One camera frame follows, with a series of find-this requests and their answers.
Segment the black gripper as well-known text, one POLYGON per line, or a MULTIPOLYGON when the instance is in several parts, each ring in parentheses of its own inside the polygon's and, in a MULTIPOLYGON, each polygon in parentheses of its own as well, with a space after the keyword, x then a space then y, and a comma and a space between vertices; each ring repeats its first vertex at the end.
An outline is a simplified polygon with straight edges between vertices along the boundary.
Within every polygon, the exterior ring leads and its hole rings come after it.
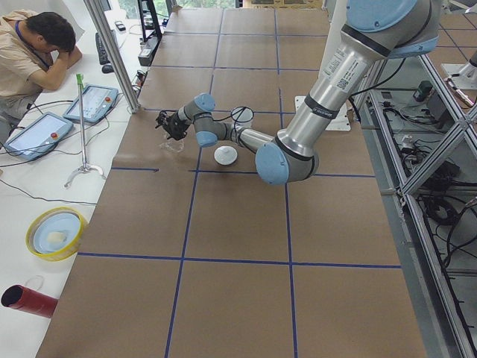
POLYGON ((178 114, 173 114, 170 127, 166 130, 168 139, 180 141, 187 135, 187 120, 181 119, 178 114))

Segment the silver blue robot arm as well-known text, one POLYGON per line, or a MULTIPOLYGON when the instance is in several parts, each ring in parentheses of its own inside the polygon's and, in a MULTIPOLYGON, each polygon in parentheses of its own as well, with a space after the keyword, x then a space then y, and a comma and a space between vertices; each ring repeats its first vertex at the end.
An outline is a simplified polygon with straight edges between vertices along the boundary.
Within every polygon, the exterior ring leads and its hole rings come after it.
POLYGON ((377 61, 432 51, 438 41, 441 1, 348 1, 341 41, 288 127, 276 136, 213 119, 215 101, 197 95, 172 115, 161 112, 157 126, 175 140, 190 126, 201 148, 229 140, 255 154, 260 178, 282 185, 311 177, 318 169, 319 136, 377 61))

